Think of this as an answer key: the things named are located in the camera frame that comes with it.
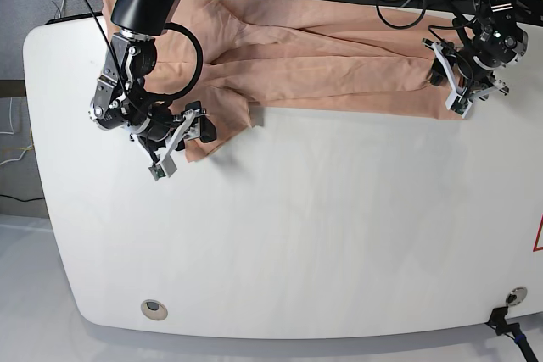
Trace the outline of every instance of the white table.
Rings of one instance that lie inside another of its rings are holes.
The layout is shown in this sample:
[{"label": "white table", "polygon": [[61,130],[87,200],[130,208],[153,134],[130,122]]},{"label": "white table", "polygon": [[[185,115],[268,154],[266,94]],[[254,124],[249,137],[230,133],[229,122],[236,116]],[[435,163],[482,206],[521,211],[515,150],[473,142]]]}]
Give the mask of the white table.
[{"label": "white table", "polygon": [[[154,182],[87,110],[91,20],[35,29],[26,86],[49,214],[91,322],[210,337],[362,337],[543,310],[543,29],[464,121],[264,109],[263,126]],[[144,300],[168,309],[163,321]]]}]

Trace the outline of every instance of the fabric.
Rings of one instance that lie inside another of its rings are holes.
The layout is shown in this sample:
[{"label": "fabric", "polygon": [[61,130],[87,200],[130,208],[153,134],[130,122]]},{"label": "fabric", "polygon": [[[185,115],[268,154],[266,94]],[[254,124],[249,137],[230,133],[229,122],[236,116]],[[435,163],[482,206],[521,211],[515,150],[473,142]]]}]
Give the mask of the fabric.
[{"label": "fabric", "polygon": [[[104,0],[109,18],[115,0]],[[417,15],[384,10],[396,25]],[[428,82],[434,54],[421,43],[428,25],[451,25],[425,17],[415,28],[395,31],[375,8],[318,0],[181,0],[172,19],[187,27],[204,49],[198,85],[176,101],[174,113],[199,100],[218,132],[216,142],[187,143],[194,161],[251,127],[249,104],[460,119],[445,108],[450,91]],[[442,36],[458,42],[454,31]],[[156,40],[158,63],[146,77],[148,92],[172,94],[193,75],[195,52],[183,35]]]}]

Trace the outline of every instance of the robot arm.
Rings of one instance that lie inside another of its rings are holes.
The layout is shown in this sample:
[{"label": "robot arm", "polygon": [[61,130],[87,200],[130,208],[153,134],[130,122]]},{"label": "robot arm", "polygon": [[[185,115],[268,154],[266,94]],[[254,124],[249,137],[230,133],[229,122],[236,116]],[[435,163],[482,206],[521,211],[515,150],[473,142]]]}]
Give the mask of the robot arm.
[{"label": "robot arm", "polygon": [[[151,158],[149,167],[155,180],[170,177],[176,166],[174,150],[183,150],[184,142],[216,140],[216,129],[205,115],[200,102],[189,104],[174,115],[169,107],[187,95],[196,85],[203,67],[203,52],[198,39],[186,28],[170,23],[180,0],[117,0],[111,21],[121,28],[111,39],[102,74],[91,102],[90,115],[104,130],[124,127],[131,139]],[[173,95],[145,91],[145,75],[157,61],[154,36],[174,30],[194,45],[197,66],[193,79]]]},{"label": "robot arm", "polygon": [[[495,78],[494,71],[520,61],[528,48],[528,34],[517,26],[513,0],[473,0],[477,9],[473,23],[450,1],[444,1],[456,16],[453,25],[458,27],[456,32],[463,47],[456,51],[443,42],[424,40],[436,54],[431,81],[435,85],[444,78],[449,81],[452,92],[446,106],[466,117],[476,99],[486,100],[495,91],[509,93],[506,84]],[[473,38],[469,38],[465,27],[473,31]],[[450,75],[454,64],[462,75],[461,85]]]}]

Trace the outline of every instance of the floor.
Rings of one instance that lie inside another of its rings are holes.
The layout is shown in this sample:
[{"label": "floor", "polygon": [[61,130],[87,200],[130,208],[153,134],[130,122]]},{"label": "floor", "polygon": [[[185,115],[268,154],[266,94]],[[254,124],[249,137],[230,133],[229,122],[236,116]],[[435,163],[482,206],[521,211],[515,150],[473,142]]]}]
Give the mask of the floor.
[{"label": "floor", "polygon": [[[22,49],[27,34],[35,27],[44,25],[55,17],[57,6],[62,0],[0,0],[0,80],[24,79]],[[94,10],[102,8],[102,0],[89,0]],[[65,14],[72,16],[87,13],[82,0],[66,0]],[[0,132],[9,130],[9,99],[0,99]],[[16,134],[0,135],[0,163],[6,159],[18,158],[20,150],[30,143],[30,121],[25,98],[14,99],[13,115]],[[27,152],[17,163],[0,166],[0,194],[18,198],[39,198],[43,196],[42,183],[33,150]],[[0,198],[0,214],[48,217],[43,201],[19,203]]]}]

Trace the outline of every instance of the circular grommet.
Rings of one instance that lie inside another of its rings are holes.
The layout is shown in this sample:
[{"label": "circular grommet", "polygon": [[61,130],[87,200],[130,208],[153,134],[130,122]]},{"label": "circular grommet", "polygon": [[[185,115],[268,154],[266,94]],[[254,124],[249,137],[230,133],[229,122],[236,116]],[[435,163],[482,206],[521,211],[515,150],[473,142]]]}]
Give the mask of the circular grommet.
[{"label": "circular grommet", "polygon": [[142,303],[142,312],[143,315],[153,321],[162,321],[168,316],[166,307],[156,300],[145,300]]},{"label": "circular grommet", "polygon": [[528,295],[528,289],[526,287],[517,287],[511,291],[506,298],[506,305],[514,307],[521,304]]}]

